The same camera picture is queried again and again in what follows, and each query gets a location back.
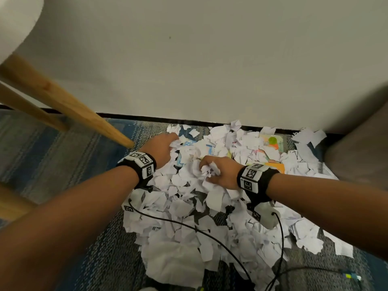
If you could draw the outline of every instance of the person's left arm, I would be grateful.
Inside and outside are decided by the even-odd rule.
[[[170,160],[175,133],[139,149],[157,168]],[[138,184],[136,172],[118,166],[38,206],[0,231],[0,290],[53,290],[65,266],[102,232]]]

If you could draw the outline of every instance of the person's left hand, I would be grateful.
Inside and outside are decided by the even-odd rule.
[[[170,144],[177,139],[179,139],[179,137],[176,133],[156,135],[152,139],[149,139],[143,147],[139,149],[139,152],[150,154],[155,158],[156,169],[161,168],[170,161]]]

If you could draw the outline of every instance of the pile of torn paper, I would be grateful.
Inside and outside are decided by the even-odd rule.
[[[183,130],[187,129],[191,127],[183,125]],[[169,133],[179,135],[180,131],[180,125],[167,128]],[[220,171],[214,163],[200,170],[199,163],[206,155],[227,156],[244,165],[265,163],[286,174],[336,179],[308,147],[309,143],[315,147],[326,136],[323,131],[303,129],[292,138],[299,142],[296,143],[297,149],[287,152],[284,151],[283,138],[274,133],[275,128],[268,127],[260,132],[246,132],[241,129],[240,121],[210,128],[210,134],[202,139],[195,139],[199,133],[192,129],[189,132],[192,139],[181,135],[179,140],[171,144],[170,162],[156,170],[148,183],[153,186],[153,191],[137,189],[132,192],[132,206],[145,214],[179,221],[206,231],[239,258],[256,284],[255,290],[263,290],[274,277],[271,268],[281,254],[279,225],[272,230],[264,228],[247,211],[246,204],[250,200],[245,191],[225,190],[207,182],[206,177],[218,175]],[[212,217],[218,212],[225,213],[227,206],[234,207],[227,216],[227,226],[217,226]],[[289,235],[293,234],[299,248],[314,254],[322,250],[323,241],[317,238],[317,225],[278,202],[275,206],[281,214],[284,247],[291,248]],[[123,210],[124,228],[127,232],[136,233],[135,243],[139,245],[149,277],[161,283],[196,288],[201,285],[203,270],[217,271],[218,263],[222,260],[234,264],[241,276],[247,279],[233,257],[209,237],[169,221],[133,212],[127,200],[123,203]],[[351,245],[327,232],[325,235],[335,242],[336,254],[352,257]],[[163,265],[167,259],[170,261],[169,267],[158,270],[157,266]],[[193,279],[182,280],[183,274]]]

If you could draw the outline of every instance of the green circle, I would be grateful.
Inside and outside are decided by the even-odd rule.
[[[277,143],[277,139],[276,139],[275,137],[270,137],[270,138],[268,139],[268,143],[269,143],[270,145],[275,145],[275,144]]]

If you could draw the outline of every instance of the forearm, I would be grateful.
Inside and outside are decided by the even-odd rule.
[[[276,174],[267,195],[338,238],[388,259],[388,193],[380,189]]]
[[[2,279],[0,289],[5,281],[13,289],[22,289],[14,285],[21,273],[21,287],[31,280],[33,289],[51,289],[63,267],[98,236],[137,183],[133,169],[119,166],[5,227],[0,232],[0,274],[7,280]]]

